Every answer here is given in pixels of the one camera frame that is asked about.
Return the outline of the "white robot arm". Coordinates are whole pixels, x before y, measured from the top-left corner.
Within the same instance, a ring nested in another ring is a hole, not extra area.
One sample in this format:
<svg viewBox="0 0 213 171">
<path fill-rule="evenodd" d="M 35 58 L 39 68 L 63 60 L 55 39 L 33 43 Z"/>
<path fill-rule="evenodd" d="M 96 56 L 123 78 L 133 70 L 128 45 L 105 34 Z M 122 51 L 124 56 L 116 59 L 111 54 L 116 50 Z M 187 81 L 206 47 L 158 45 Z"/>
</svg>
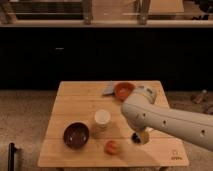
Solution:
<svg viewBox="0 0 213 171">
<path fill-rule="evenodd" d="M 121 113 L 135 132 L 146 127 L 213 151 L 213 116 L 155 105 L 157 91 L 136 87 L 121 105 Z"/>
</svg>

